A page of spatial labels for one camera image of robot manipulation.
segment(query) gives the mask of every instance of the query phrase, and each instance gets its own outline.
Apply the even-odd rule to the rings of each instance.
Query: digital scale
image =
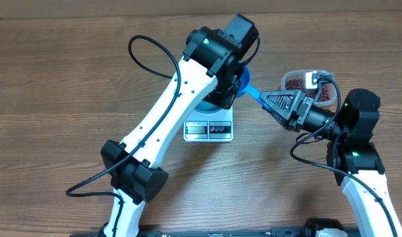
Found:
[[[262,103],[260,91],[251,86],[250,79],[249,69],[244,67],[236,98],[248,92]],[[183,139],[186,142],[231,142],[233,140],[233,106],[230,109],[222,109],[201,101],[185,120],[183,126]]]

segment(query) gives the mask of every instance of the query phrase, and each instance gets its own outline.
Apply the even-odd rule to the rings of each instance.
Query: bowl of red beans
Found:
[[[314,72],[317,74],[328,74],[329,72],[326,70],[316,70],[316,69],[308,69],[308,70],[294,70],[286,73],[286,75],[281,79],[281,90],[301,90],[305,92],[308,96],[315,98],[315,91],[310,91],[305,88],[305,73]],[[333,84],[322,84],[321,85],[321,94],[320,98],[318,98],[317,106],[328,106],[331,105],[335,98],[337,97],[337,92]]]

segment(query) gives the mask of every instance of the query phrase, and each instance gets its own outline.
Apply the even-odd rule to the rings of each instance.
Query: wooden table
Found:
[[[278,88],[290,70],[323,68],[334,72],[342,99],[354,88],[381,97],[372,141],[402,224],[402,12],[247,17],[262,39],[249,65],[260,90]],[[65,190],[104,168],[104,142],[128,134],[168,83],[132,62],[128,40],[153,37],[179,58],[191,30],[224,28],[232,18],[0,21],[0,236],[68,236],[108,221],[111,197],[71,198]],[[144,64],[173,73],[156,47],[139,41],[134,50]],[[248,96],[234,108],[230,144],[188,144],[177,133],[161,166],[169,180],[140,224],[241,230],[329,217],[356,225],[333,173],[290,157],[297,133],[282,129]],[[298,154],[325,163],[326,142]],[[83,189],[96,190],[111,190],[108,176]]]

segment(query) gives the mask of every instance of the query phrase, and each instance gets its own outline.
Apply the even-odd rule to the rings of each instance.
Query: clear bowl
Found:
[[[286,82],[288,80],[305,80],[305,77],[304,77],[305,73],[313,72],[313,71],[317,71],[317,73],[329,73],[326,70],[318,70],[318,69],[293,70],[293,71],[286,73],[286,75],[281,79],[280,89],[286,90]],[[334,85],[327,84],[327,87],[328,87],[329,99],[327,101],[317,102],[316,106],[320,106],[320,107],[328,106],[328,105],[331,105],[335,101],[335,98],[337,97],[337,92],[335,90]]]

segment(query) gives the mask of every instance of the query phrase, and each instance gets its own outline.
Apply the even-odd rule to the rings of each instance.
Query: red beans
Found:
[[[305,85],[304,85],[304,81],[303,80],[288,80],[286,81],[286,90],[301,90],[305,93],[306,89],[305,89]],[[315,93],[307,93],[310,97],[315,98],[316,94]],[[328,96],[328,87],[326,84],[321,85],[321,95],[320,98],[318,99],[318,101],[327,101],[329,100],[329,96]]]

